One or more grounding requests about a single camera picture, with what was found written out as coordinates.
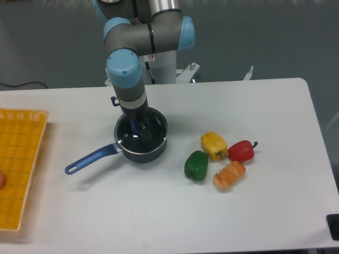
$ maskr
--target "metal bracket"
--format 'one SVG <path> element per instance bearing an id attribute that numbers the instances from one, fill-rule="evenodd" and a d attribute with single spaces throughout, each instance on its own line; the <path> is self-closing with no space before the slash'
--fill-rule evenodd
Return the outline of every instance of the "metal bracket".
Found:
<path id="1" fill-rule="evenodd" d="M 150 54 L 150 55 L 144 56 L 144 60 L 145 60 L 145 62 L 154 61 L 155 60 L 155 54 Z"/>
<path id="2" fill-rule="evenodd" d="M 195 62 L 190 63 L 185 70 L 177 70 L 176 73 L 179 74 L 176 78 L 177 84 L 187 84 L 190 83 L 194 74 L 199 70 L 200 65 Z"/>
<path id="3" fill-rule="evenodd" d="M 113 87 L 112 81 L 109 78 L 105 81 L 105 85 L 106 87 Z"/>

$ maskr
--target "yellow bell pepper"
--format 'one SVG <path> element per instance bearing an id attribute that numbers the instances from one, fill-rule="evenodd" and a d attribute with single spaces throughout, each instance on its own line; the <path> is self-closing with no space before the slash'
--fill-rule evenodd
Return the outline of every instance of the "yellow bell pepper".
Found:
<path id="1" fill-rule="evenodd" d="M 208 157 L 213 161 L 222 159 L 228 151 L 226 141 L 213 131 L 201 136 L 201 145 Z"/>

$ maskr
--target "pepper stem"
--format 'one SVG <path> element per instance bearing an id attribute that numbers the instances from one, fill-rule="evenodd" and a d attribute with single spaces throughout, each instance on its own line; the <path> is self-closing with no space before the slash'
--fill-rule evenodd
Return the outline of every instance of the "pepper stem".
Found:
<path id="1" fill-rule="evenodd" d="M 222 156 L 222 151 L 217 152 L 217 155 L 219 155 L 220 157 L 223 158 L 223 156 Z"/>

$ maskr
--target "pot handle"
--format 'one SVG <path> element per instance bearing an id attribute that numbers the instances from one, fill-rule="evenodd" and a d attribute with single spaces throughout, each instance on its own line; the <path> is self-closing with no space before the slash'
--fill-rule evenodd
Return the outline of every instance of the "pot handle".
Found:
<path id="1" fill-rule="evenodd" d="M 75 172 L 78 172 L 80 169 L 83 169 L 84 167 L 87 167 L 89 164 L 92 164 L 93 162 L 101 159 L 102 157 L 108 155 L 116 155 L 119 151 L 121 151 L 121 148 L 118 146 L 117 143 L 109 144 L 105 147 L 102 147 L 90 153 L 84 158 L 70 164 L 65 168 L 65 173 L 68 175 L 74 174 Z"/>

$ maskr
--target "red bell pepper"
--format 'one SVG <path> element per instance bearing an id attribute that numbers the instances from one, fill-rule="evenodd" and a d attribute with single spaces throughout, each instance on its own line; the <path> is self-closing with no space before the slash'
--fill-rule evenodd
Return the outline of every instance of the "red bell pepper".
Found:
<path id="1" fill-rule="evenodd" d="M 230 160 L 246 161 L 254 157 L 253 148 L 256 147 L 258 142 L 251 144 L 248 140 L 240 141 L 228 149 L 228 157 Z"/>

